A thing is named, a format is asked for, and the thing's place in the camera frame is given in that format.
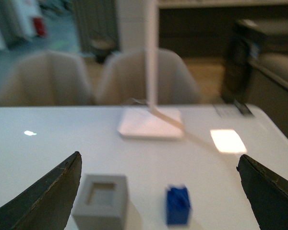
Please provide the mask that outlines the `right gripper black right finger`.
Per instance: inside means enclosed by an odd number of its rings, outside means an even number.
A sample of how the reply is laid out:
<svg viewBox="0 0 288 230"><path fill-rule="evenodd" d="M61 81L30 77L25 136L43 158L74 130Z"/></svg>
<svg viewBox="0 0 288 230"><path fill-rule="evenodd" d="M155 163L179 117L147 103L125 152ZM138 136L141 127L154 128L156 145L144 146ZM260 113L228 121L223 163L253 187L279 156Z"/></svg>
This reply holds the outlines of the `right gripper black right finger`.
<svg viewBox="0 0 288 230"><path fill-rule="evenodd" d="M288 180L246 154L237 171L260 229L288 230Z"/></svg>

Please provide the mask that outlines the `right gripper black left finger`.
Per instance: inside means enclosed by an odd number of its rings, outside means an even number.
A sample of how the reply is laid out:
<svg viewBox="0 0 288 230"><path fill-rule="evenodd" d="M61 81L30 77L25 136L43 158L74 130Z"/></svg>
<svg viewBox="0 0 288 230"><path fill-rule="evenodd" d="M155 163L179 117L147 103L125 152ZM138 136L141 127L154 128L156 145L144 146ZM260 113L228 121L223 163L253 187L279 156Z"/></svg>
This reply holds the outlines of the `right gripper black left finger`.
<svg viewBox="0 0 288 230"><path fill-rule="evenodd" d="M0 230L65 229L81 173L82 157L76 151L0 207Z"/></svg>

